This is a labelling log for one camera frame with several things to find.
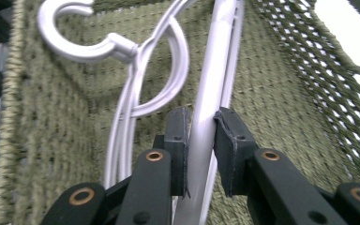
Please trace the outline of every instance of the green woven wall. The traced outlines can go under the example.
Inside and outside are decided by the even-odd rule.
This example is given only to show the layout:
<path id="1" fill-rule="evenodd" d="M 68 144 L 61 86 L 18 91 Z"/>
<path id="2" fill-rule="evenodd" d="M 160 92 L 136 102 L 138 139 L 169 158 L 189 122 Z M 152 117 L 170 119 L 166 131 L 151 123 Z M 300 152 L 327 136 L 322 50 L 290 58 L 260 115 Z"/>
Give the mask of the green woven wall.
<path id="1" fill-rule="evenodd" d="M 104 13 L 62 19 L 61 30 L 81 44 L 98 43 L 110 32 L 140 43 L 170 1 L 138 2 L 98 1 L 94 9 Z M 127 76 L 126 65 L 113 59 L 86 65 L 52 53 L 37 30 L 39 5 L 18 0 L 14 9 L 0 126 L 0 224 L 37 224 L 66 188 L 100 180 Z M 189 77 L 170 105 L 138 120 L 135 156 L 162 133 L 170 109 L 181 105 L 192 110 L 212 8 L 212 1 L 201 0 L 180 16 L 190 49 Z M 351 179 L 360 182 L 360 85 L 353 78 L 360 67 L 309 13 L 293 1 L 247 1 L 232 107 L 260 146 L 283 151 L 311 183 L 334 190 Z M 142 101 L 158 93 L 170 63 L 162 41 Z M 249 224 L 246 198 L 225 198 L 219 184 L 208 223 Z"/>

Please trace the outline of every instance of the woven texture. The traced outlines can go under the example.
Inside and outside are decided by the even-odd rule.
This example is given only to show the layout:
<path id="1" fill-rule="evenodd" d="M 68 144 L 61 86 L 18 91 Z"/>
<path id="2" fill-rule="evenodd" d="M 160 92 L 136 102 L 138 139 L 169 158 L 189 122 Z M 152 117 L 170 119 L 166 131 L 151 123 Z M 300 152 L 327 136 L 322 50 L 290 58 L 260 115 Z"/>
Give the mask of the woven texture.
<path id="1" fill-rule="evenodd" d="M 170 1 L 97 1 L 89 18 L 59 25 L 71 41 L 94 44 L 116 32 L 141 43 Z M 357 67 L 313 13 L 297 1 L 247 1 L 234 108 L 260 146 L 283 151 L 314 185 L 333 191 L 360 182 L 360 84 Z M 101 179 L 110 125 L 126 65 L 86 65 L 52 53 L 37 30 L 40 1 L 18 0 L 0 125 L 0 224 L 38 224 L 75 184 Z M 198 1 L 179 22 L 187 34 L 187 83 L 171 104 L 138 119 L 134 156 L 163 133 L 167 112 L 193 108 L 213 2 Z M 163 87 L 171 66 L 163 39 L 142 90 L 145 102 Z M 223 195 L 219 176 L 208 224 L 250 224 L 245 197 Z"/>

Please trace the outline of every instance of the woven basket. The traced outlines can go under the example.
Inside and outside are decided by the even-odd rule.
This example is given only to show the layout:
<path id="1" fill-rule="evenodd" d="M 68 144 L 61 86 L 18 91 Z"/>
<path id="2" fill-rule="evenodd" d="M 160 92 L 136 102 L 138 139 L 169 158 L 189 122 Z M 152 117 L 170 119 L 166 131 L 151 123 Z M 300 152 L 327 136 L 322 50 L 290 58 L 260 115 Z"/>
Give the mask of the woven basket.
<path id="1" fill-rule="evenodd" d="M 232 108 L 260 146 L 283 151 L 312 184 L 333 191 L 360 182 L 360 84 L 353 77 L 360 67 L 317 18 L 314 1 L 307 9 L 296 0 L 280 2 L 246 2 Z M 17 0 L 14 7 L 0 124 L 0 224 L 38 224 L 66 188 L 100 181 L 127 76 L 126 65 L 114 59 L 80 64 L 54 54 L 37 29 L 40 3 Z M 99 0 L 94 16 L 69 16 L 59 26 L 83 45 L 111 32 L 141 43 L 170 3 Z M 163 133 L 170 109 L 192 110 L 212 9 L 213 1 L 200 0 L 179 17 L 190 49 L 187 83 L 170 105 L 138 120 L 135 156 Z M 159 92 L 170 66 L 163 39 L 143 102 Z M 225 198 L 218 179 L 208 224 L 251 223 L 246 197 Z"/>

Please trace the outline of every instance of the woven mesh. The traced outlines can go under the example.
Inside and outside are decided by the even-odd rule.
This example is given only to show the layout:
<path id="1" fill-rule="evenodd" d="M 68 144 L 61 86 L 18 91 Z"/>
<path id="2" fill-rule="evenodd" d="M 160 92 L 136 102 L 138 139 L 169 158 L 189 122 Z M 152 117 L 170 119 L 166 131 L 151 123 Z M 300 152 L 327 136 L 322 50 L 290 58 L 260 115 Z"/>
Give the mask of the woven mesh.
<path id="1" fill-rule="evenodd" d="M 61 31 L 81 44 L 98 43 L 110 32 L 140 43 L 170 1 L 138 2 L 99 1 L 94 9 L 100 13 L 62 19 Z M 303 11 L 298 4 L 246 2 L 232 108 L 260 146 L 283 151 L 312 184 L 333 191 L 339 183 L 360 182 L 360 84 L 353 78 L 360 67 L 312 7 Z M 39 5 L 18 0 L 14 8 L 0 125 L 0 224 L 38 224 L 66 188 L 100 180 L 127 76 L 126 65 L 113 59 L 85 65 L 52 53 L 37 30 Z M 212 9 L 212 1 L 200 0 L 179 17 L 191 57 L 187 83 L 171 104 L 138 120 L 135 157 L 163 132 L 170 109 L 192 110 Z M 147 70 L 143 102 L 162 88 L 170 65 L 162 40 Z M 246 198 L 226 198 L 219 175 L 210 208 L 208 224 L 250 223 Z"/>

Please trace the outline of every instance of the white hanger hook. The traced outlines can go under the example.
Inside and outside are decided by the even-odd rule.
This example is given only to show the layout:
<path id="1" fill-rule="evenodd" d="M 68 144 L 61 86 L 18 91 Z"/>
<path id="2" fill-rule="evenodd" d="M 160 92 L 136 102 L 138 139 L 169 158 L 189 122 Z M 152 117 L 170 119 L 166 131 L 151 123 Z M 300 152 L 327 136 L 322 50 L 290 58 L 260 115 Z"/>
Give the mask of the white hanger hook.
<path id="1" fill-rule="evenodd" d="M 130 62 L 137 51 L 137 44 L 118 34 L 110 33 L 99 44 L 82 46 L 64 38 L 55 26 L 55 20 L 67 14 L 90 16 L 93 0 L 46 0 L 37 15 L 38 28 L 46 43 L 58 54 L 68 59 L 93 63 L 108 56 Z"/>

